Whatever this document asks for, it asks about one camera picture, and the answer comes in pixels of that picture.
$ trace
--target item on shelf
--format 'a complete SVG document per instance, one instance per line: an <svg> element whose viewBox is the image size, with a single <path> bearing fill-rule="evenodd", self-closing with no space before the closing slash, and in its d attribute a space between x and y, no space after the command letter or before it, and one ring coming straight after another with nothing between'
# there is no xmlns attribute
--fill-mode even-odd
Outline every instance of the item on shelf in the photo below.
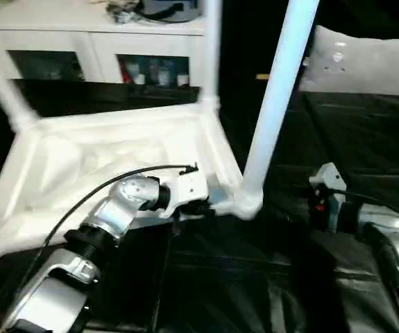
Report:
<svg viewBox="0 0 399 333"><path fill-rule="evenodd" d="M177 79L178 79L178 87L186 87L189 85L188 74L179 74Z"/></svg>
<svg viewBox="0 0 399 333"><path fill-rule="evenodd" d="M198 0L109 0L106 10L118 24L141 18L166 23L188 22L201 13Z"/></svg>
<svg viewBox="0 0 399 333"><path fill-rule="evenodd" d="M170 86L170 71L166 67L159 68L159 85L163 87Z"/></svg>
<svg viewBox="0 0 399 333"><path fill-rule="evenodd" d="M136 79L135 79L135 83L137 85L144 85L145 84L145 75L144 74L139 74Z"/></svg>

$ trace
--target glass cabinet door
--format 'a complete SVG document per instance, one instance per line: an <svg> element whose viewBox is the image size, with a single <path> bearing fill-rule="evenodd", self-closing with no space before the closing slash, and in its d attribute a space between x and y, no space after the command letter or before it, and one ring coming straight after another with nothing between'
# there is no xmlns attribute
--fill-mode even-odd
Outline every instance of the glass cabinet door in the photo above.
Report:
<svg viewBox="0 0 399 333"><path fill-rule="evenodd" d="M24 79L85 80L75 52L8 50L8 54Z"/></svg>
<svg viewBox="0 0 399 333"><path fill-rule="evenodd" d="M189 58L161 55L116 55L124 83L163 87L189 86Z"/></svg>

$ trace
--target cabinet door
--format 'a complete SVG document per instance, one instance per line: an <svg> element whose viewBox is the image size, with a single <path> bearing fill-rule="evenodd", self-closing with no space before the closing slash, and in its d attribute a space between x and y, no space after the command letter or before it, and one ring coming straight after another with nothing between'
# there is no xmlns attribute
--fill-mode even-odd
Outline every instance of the cabinet door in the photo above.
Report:
<svg viewBox="0 0 399 333"><path fill-rule="evenodd" d="M103 82L88 33L0 31L0 66L7 78Z"/></svg>
<svg viewBox="0 0 399 333"><path fill-rule="evenodd" d="M92 41L106 82L202 85L202 36L93 33Z"/></svg>

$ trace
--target white tube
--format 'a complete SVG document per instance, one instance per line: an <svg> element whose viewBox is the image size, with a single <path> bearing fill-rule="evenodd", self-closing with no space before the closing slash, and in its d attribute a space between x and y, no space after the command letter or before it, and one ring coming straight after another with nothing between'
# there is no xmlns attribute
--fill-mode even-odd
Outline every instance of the white tube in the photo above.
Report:
<svg viewBox="0 0 399 333"><path fill-rule="evenodd" d="M318 4L319 0L289 1L244 170L241 190L246 196L259 198L262 193Z"/></svg>
<svg viewBox="0 0 399 333"><path fill-rule="evenodd" d="M222 0L205 1L204 81L201 98L218 108Z"/></svg>
<svg viewBox="0 0 399 333"><path fill-rule="evenodd" d="M12 130L19 132L37 120L37 115L29 107L20 91L11 80L7 80L0 71L0 106L8 115Z"/></svg>

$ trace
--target black fabric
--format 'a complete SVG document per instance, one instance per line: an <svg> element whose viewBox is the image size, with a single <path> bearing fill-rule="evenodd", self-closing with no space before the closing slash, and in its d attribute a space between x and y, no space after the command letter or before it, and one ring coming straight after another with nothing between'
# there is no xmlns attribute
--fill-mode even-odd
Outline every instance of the black fabric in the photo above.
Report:
<svg viewBox="0 0 399 333"><path fill-rule="evenodd" d="M187 102L123 85L21 83L44 116ZM241 168L264 84L223 98L221 122ZM12 134L0 111L0 168ZM395 291L373 251L348 234L310 230L308 176L335 162L349 187L399 206L399 98L292 98L253 221L231 216L134 230L108 267L91 328L146 332L399 332ZM33 253L0 259L0 322Z"/></svg>

